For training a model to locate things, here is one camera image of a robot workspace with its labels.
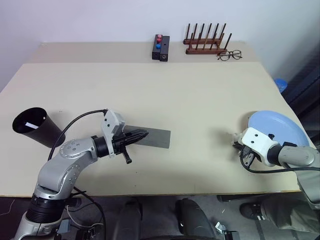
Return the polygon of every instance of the beige table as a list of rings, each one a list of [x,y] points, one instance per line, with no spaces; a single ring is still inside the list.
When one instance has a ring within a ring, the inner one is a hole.
[[[110,108],[126,124],[171,131],[169,149],[130,145],[85,169],[76,186],[94,196],[242,194],[297,191],[292,172],[251,174],[226,132],[241,132],[254,111],[282,113],[301,126],[271,77],[244,43],[243,59],[185,55],[171,43],[169,62],[152,61],[149,43],[46,43],[0,94],[1,196],[31,196],[49,148],[12,130],[17,114],[46,109],[64,128],[74,117]],[[66,139],[101,136],[100,114],[74,124]],[[261,164],[256,168],[266,169]]]

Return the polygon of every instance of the floor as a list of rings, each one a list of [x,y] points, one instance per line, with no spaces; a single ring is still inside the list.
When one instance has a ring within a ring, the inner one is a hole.
[[[297,232],[292,230],[280,230],[269,221],[253,221],[243,218],[239,213],[239,206],[248,200],[235,200],[231,202],[219,202],[215,195],[195,196],[141,196],[138,200],[143,205],[143,220],[141,222],[142,238],[161,235],[180,235],[176,216],[174,213],[175,202],[178,199],[189,198],[197,202],[208,219],[215,225],[222,223],[230,231],[238,231],[241,240],[314,240],[317,234],[309,232]],[[118,215],[123,205],[130,197],[95,197],[96,201],[104,209],[107,220],[107,232],[111,238]],[[29,198],[16,198],[11,212],[0,215],[0,240],[12,238],[19,225],[21,215],[29,205]],[[0,214],[8,211],[13,198],[0,198]],[[82,200],[82,206],[89,203]],[[94,205],[90,205],[78,212],[72,212],[72,217],[83,225],[96,223],[101,216]],[[71,232],[63,235],[63,239],[75,239],[77,229],[71,227]]]

